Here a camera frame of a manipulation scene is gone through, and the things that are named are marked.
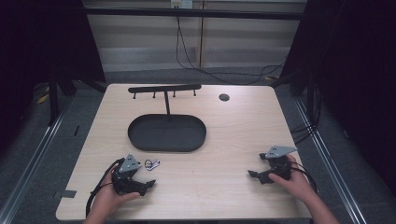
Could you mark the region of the person's left hand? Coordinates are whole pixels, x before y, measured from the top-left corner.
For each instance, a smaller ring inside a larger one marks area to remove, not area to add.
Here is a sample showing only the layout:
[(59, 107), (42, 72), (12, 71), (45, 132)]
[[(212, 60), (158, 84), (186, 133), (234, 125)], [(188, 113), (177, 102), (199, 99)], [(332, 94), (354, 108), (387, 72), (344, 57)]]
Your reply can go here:
[(138, 192), (131, 192), (123, 195), (119, 195), (112, 186), (112, 173), (115, 169), (113, 166), (105, 179), (100, 185), (99, 192), (96, 194), (92, 208), (89, 215), (97, 216), (101, 218), (110, 217), (117, 209), (131, 200), (134, 200), (140, 196)]

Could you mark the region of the white wall socket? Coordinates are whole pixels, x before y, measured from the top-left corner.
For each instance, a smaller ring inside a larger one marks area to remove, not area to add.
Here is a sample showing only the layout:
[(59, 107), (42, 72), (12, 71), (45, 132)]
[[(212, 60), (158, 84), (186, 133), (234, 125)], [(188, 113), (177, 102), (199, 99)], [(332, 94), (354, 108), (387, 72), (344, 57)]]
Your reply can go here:
[(192, 0), (170, 0), (171, 8), (193, 9)]

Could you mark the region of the grey tape strip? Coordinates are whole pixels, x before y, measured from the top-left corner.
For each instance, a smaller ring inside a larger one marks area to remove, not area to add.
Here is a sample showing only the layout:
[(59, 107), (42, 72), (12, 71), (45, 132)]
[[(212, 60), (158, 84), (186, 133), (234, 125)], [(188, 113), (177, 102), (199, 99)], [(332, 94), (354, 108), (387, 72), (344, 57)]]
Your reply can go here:
[(55, 191), (52, 195), (53, 199), (61, 200), (62, 198), (74, 198), (76, 196), (77, 192), (75, 190), (60, 190), (60, 191)]

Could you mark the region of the person's right hand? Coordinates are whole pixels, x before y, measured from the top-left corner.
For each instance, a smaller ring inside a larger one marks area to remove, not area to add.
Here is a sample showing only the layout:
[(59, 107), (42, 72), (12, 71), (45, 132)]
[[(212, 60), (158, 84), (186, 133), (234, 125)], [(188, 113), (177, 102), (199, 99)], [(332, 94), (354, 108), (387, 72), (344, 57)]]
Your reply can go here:
[(269, 178), (305, 204), (312, 203), (317, 197), (304, 175), (298, 171), (290, 173), (290, 180), (285, 180), (276, 174), (269, 174)]

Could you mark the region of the dark curtain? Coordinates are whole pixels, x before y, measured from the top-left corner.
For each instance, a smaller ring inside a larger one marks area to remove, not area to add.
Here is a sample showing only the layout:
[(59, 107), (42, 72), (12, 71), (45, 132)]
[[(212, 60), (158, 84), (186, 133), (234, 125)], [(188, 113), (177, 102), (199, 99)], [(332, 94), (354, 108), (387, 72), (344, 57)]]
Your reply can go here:
[(0, 0), (0, 157), (18, 135), (34, 87), (106, 80), (82, 0)]
[(396, 197), (396, 0), (307, 0), (282, 75), (317, 85)]

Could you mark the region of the black horizontal metal bar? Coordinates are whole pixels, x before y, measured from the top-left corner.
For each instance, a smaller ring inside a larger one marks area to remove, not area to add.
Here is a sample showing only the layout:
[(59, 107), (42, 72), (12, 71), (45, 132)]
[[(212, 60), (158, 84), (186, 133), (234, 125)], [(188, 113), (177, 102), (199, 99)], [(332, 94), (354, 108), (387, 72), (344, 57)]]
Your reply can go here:
[(304, 13), (183, 8), (84, 7), (87, 14), (301, 21)]

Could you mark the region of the metal floor rail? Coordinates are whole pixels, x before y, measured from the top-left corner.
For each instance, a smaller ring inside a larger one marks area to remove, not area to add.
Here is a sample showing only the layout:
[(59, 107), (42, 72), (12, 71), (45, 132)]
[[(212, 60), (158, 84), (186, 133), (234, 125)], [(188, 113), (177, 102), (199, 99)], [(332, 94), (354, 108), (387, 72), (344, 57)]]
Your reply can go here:
[(307, 115), (307, 109), (303, 101), (299, 98), (294, 100), (296, 107), (299, 111), (300, 117), (304, 122), (304, 126), (307, 128), (308, 133), (318, 151), (321, 160), (324, 163), (326, 170), (340, 196), (343, 205), (351, 218), (353, 224), (368, 224), (366, 218), (361, 211), (359, 204), (355, 197), (352, 195), (345, 179), (342, 177), (338, 167), (336, 166), (332, 154), (324, 143), (319, 131), (314, 128), (314, 125), (309, 121)]
[(21, 177), (19, 178), (15, 189), (11, 191), (5, 202), (5, 205), (0, 210), (0, 224), (11, 224), (21, 205), (24, 196), (26, 195), (27, 190), (29, 189), (33, 181), (39, 165), (44, 160), (47, 152), (49, 151), (50, 144), (52, 143), (61, 124), (63, 123), (65, 113), (67, 112), (69, 106), (72, 104), (73, 101), (74, 96), (67, 97), (64, 106), (59, 112), (59, 115), (46, 129), (45, 134), (43, 135), (38, 146), (35, 149), (35, 153), (32, 159), (29, 160)]

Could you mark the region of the black hook stand with tray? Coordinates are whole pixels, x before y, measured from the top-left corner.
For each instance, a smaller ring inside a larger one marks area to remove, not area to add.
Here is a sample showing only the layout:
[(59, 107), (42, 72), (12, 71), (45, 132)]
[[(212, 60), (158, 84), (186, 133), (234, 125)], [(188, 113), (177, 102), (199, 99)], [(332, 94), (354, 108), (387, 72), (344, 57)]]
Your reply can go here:
[(183, 84), (171, 86), (152, 86), (129, 88), (133, 98), (138, 93), (162, 92), (165, 101), (165, 114), (145, 114), (134, 119), (128, 127), (131, 144), (147, 152), (181, 152), (188, 153), (201, 147), (206, 139), (206, 126), (193, 115), (172, 114), (168, 92), (196, 91), (201, 84)]

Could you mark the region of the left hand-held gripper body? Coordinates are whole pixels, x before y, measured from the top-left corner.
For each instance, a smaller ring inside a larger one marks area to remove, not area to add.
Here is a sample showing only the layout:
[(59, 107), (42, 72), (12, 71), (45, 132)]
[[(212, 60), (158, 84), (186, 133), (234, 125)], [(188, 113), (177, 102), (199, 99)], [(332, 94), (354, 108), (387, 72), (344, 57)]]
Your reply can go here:
[(118, 194), (138, 192), (145, 187), (143, 183), (133, 180), (133, 176), (139, 168), (140, 163), (132, 154), (128, 154), (126, 158), (120, 160), (112, 173), (113, 188)]

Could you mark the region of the vertical wooden wall strip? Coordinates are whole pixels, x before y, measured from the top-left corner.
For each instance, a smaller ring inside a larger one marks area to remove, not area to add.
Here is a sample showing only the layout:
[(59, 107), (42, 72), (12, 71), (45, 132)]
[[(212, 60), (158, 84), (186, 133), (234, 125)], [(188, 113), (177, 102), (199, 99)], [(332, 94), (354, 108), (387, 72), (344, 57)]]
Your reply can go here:
[[(200, 3), (200, 9), (205, 9), (205, 1)], [(203, 66), (203, 55), (204, 55), (204, 34), (205, 34), (205, 18), (200, 18), (200, 38), (199, 38), (199, 68)]]

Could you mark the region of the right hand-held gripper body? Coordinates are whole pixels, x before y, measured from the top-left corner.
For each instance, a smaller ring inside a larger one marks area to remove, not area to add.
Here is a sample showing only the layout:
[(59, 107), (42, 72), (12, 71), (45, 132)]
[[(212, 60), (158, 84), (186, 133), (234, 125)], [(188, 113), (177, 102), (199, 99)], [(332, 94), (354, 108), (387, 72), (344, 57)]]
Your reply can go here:
[(269, 174), (276, 174), (286, 180), (290, 179), (290, 159), (287, 157), (296, 147), (272, 146), (266, 153), (261, 153), (260, 158), (268, 161), (271, 167), (267, 170)]

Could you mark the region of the black metal stand leg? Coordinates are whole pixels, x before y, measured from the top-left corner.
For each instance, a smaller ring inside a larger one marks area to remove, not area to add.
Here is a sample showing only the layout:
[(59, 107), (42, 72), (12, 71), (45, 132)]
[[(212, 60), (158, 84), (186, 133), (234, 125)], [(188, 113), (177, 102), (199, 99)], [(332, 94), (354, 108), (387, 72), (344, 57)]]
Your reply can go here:
[(58, 88), (55, 80), (49, 82), (49, 126), (53, 125), (59, 116)]

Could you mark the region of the yellow floor tape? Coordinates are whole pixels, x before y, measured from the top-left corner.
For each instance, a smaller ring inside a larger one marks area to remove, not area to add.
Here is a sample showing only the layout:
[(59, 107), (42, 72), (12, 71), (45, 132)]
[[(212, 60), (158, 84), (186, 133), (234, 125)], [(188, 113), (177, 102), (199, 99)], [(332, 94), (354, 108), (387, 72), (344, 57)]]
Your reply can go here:
[(46, 87), (45, 89), (43, 89), (39, 95), (37, 100), (35, 101), (35, 103), (37, 105), (43, 104), (50, 96), (50, 88)]

